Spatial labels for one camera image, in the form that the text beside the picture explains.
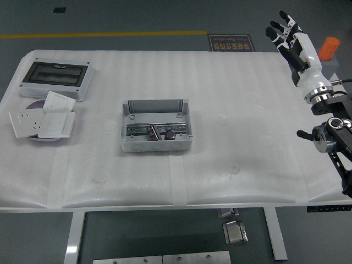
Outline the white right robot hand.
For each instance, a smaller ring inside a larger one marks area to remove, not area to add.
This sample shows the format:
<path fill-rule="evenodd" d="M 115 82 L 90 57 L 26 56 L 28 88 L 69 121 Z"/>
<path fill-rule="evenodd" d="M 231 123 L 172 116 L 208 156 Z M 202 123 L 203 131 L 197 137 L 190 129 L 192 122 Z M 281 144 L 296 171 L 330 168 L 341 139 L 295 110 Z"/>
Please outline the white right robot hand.
<path fill-rule="evenodd" d="M 320 59 L 309 36 L 289 14 L 281 10 L 279 15 L 286 25 L 271 21 L 266 36 L 288 62 L 294 85 L 301 89 L 308 104 L 331 98 L 334 94 L 332 84 L 322 74 Z"/>

